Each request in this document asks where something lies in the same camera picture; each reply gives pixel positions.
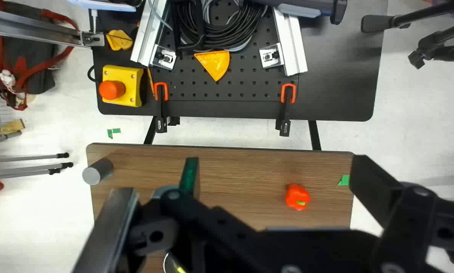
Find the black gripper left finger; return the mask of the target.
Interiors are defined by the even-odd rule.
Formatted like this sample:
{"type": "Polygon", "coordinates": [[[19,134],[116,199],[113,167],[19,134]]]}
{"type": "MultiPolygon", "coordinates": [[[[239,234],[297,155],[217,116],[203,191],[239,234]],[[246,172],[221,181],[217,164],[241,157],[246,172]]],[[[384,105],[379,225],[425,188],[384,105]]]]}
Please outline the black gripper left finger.
{"type": "Polygon", "coordinates": [[[188,273],[280,273],[280,248],[220,207],[208,208],[189,194],[167,190],[161,214],[177,225],[168,254],[188,273]]]}

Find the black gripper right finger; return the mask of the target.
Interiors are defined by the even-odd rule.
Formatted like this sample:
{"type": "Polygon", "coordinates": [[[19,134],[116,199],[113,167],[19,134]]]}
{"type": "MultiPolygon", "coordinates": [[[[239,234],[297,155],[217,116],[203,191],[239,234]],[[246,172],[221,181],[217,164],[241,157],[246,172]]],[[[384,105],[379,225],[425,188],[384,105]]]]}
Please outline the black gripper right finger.
{"type": "Polygon", "coordinates": [[[454,264],[454,201],[408,182],[399,182],[365,155],[355,155],[349,190],[382,228],[375,240],[375,273],[438,273],[426,263],[440,248],[454,264]]]}

